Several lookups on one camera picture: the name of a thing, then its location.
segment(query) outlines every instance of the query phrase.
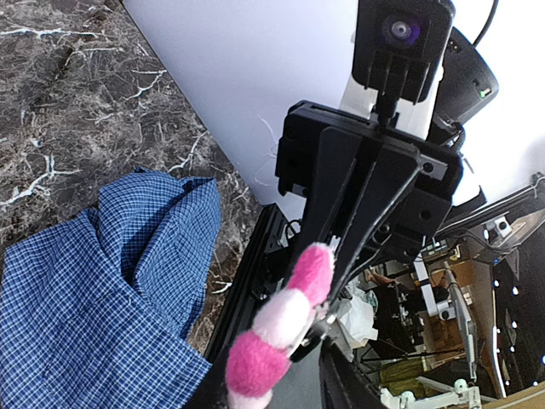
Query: black cable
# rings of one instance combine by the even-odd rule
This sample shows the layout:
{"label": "black cable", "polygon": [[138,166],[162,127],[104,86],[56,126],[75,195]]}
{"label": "black cable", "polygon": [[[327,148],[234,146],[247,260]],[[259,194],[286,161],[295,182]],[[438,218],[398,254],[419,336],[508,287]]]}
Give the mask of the black cable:
{"label": "black cable", "polygon": [[458,283],[450,283],[449,284],[449,287],[447,288],[447,290],[450,290],[450,288],[455,285],[456,287],[458,287],[458,290],[462,291],[462,288],[460,288],[460,285]]}
{"label": "black cable", "polygon": [[[381,245],[385,245],[390,240],[391,237],[392,235],[390,234],[388,237],[386,237],[382,241]],[[364,262],[361,262],[357,267],[353,267],[352,271],[350,272],[350,275],[353,277],[354,275],[359,274],[362,270],[365,270],[366,268],[368,268],[371,265],[371,263],[375,260],[376,256],[378,256],[379,253],[380,253],[380,249],[375,251],[371,257],[369,257]]]}
{"label": "black cable", "polygon": [[475,38],[475,41],[473,41],[473,46],[477,47],[481,40],[485,37],[486,32],[489,28],[491,28],[492,21],[494,20],[494,16],[496,15],[497,5],[499,4],[500,0],[493,0],[492,1],[492,8],[490,9],[490,14],[488,14],[488,19],[486,19],[485,26],[483,26],[483,29],[480,31],[477,38]]}
{"label": "black cable", "polygon": [[532,193],[531,197],[533,199],[537,199],[537,194],[540,193],[540,191],[538,191],[539,185],[542,181],[545,181],[545,176],[540,174],[536,174],[536,176],[539,176],[537,180],[528,185],[527,187],[523,187],[518,192],[510,194],[504,199],[501,199],[493,204],[489,204],[488,206],[479,210],[476,210],[475,212],[473,212],[472,215],[452,222],[447,226],[441,227],[436,235],[438,234],[440,238],[448,236],[451,234],[451,232],[455,232],[457,229],[459,229],[454,228],[459,224],[467,226],[471,222],[471,226],[476,226],[478,224],[488,222],[491,218],[496,217],[497,215],[505,214],[506,212],[515,209],[516,206],[528,200],[530,192]]}
{"label": "black cable", "polygon": [[294,220],[290,221],[286,225],[286,229],[284,230],[284,237],[286,238],[286,240],[288,239],[288,229],[291,230],[293,235],[297,234],[297,232],[295,231],[295,229],[292,226],[293,223],[297,223],[297,224],[299,224],[299,226],[301,226],[302,220],[301,219],[294,219]]}
{"label": "black cable", "polygon": [[464,128],[460,127],[460,133],[458,134],[458,139],[456,139],[456,141],[452,144],[451,149],[454,152],[459,153],[465,141],[466,141],[466,131]]}
{"label": "black cable", "polygon": [[492,247],[490,244],[486,243],[484,240],[482,240],[480,237],[478,237],[475,233],[473,233],[472,231],[470,231],[469,229],[467,228],[464,228],[464,229],[461,229],[463,232],[465,232],[465,234],[460,234],[460,235],[457,235],[457,236],[454,236],[455,238],[463,238],[463,237],[466,237],[466,238],[470,238],[470,239],[473,239],[475,240],[477,243],[479,243],[480,245],[482,245],[483,247],[486,247],[487,249],[491,250],[491,251],[494,251],[496,253],[499,253],[499,254],[502,254],[504,256],[506,256],[507,254],[511,253],[511,251],[513,251],[514,249],[516,249],[517,247],[519,247],[519,245],[514,245],[513,247],[509,247],[508,249],[506,249],[505,251],[504,250],[501,250],[501,249],[497,249],[496,247]]}

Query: checkered fabric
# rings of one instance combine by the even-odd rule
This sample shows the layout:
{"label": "checkered fabric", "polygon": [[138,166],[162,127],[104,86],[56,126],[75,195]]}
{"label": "checkered fabric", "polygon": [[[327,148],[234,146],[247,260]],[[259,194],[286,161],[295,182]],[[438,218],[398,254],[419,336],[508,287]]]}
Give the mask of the checkered fabric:
{"label": "checkered fabric", "polygon": [[209,370],[185,337],[220,224],[214,180],[137,170],[98,210],[9,248],[4,409],[182,407]]}

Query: plush worm toy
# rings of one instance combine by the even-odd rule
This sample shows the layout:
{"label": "plush worm toy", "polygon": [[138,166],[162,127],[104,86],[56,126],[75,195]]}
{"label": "plush worm toy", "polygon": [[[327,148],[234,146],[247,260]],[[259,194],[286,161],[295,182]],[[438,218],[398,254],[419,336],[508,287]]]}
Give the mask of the plush worm toy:
{"label": "plush worm toy", "polygon": [[229,352],[226,384],[231,409],[262,409],[290,369],[290,353],[331,287],[334,256],[327,245],[308,247],[286,288],[274,294]]}

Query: camera lens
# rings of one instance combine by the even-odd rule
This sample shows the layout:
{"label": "camera lens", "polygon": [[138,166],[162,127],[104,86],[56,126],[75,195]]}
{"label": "camera lens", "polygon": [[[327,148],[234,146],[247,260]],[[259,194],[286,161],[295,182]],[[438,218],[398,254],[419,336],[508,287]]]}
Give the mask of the camera lens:
{"label": "camera lens", "polygon": [[412,34],[409,24],[404,21],[396,21],[393,23],[390,32],[398,40],[406,40],[407,38],[410,38],[410,35]]}
{"label": "camera lens", "polygon": [[391,14],[382,22],[382,38],[397,49],[412,47],[420,37],[421,26],[408,14]]}

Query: dark marble surface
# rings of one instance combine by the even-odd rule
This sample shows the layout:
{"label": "dark marble surface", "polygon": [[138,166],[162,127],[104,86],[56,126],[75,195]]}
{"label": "dark marble surface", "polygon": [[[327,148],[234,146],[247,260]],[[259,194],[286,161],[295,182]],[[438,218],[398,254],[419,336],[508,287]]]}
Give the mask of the dark marble surface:
{"label": "dark marble surface", "polygon": [[204,351],[259,205],[123,6],[3,0],[0,124],[0,266],[6,247],[75,216],[135,167],[217,178],[223,224],[190,336]]}

